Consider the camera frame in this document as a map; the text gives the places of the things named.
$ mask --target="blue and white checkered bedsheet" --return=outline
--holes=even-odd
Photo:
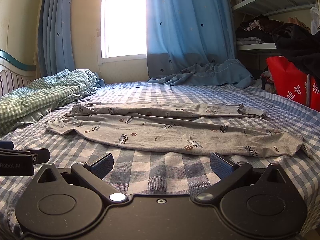
[[[107,85],[93,96],[79,101],[88,102],[199,102],[239,104],[267,111],[261,118],[198,118],[199,122],[226,125],[245,125],[274,128],[300,134],[314,159],[298,152],[294,157],[273,158],[243,157],[234,155],[234,162],[247,160],[253,167],[262,168],[271,162],[279,162],[293,181],[308,206],[308,218],[302,230],[305,234],[320,221],[320,113],[287,98],[249,87],[231,85],[216,87],[164,86],[146,82],[128,82]],[[113,171],[104,181],[129,195],[142,194],[197,194],[219,181],[210,168],[207,156],[177,153],[155,153],[109,147],[70,133],[60,136],[45,128],[45,121],[52,120],[71,110],[74,104],[59,108],[43,119],[24,128],[18,128],[0,139],[12,140],[16,149],[48,148],[51,162],[60,168],[70,167],[77,161],[91,161],[105,152],[113,154]],[[31,177],[0,177],[0,228],[6,232],[21,234],[14,208]]]

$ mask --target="shelf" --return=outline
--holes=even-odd
[[[233,11],[249,15],[274,15],[314,6],[315,0],[244,0],[232,7]]]
[[[276,45],[274,43],[251,44],[237,47],[238,51],[250,52],[255,54],[276,53]]]

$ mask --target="gray pants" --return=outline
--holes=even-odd
[[[47,129],[114,147],[195,155],[294,155],[302,137],[273,129],[183,120],[196,116],[264,117],[255,108],[207,104],[75,104],[71,112],[47,122]]]

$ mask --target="bright window light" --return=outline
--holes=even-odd
[[[146,0],[102,0],[102,57],[146,54]]]

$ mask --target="red bag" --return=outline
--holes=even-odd
[[[269,57],[266,59],[278,95],[306,105],[307,74],[298,70],[285,57]]]
[[[314,77],[310,80],[310,108],[320,112],[320,92]]]

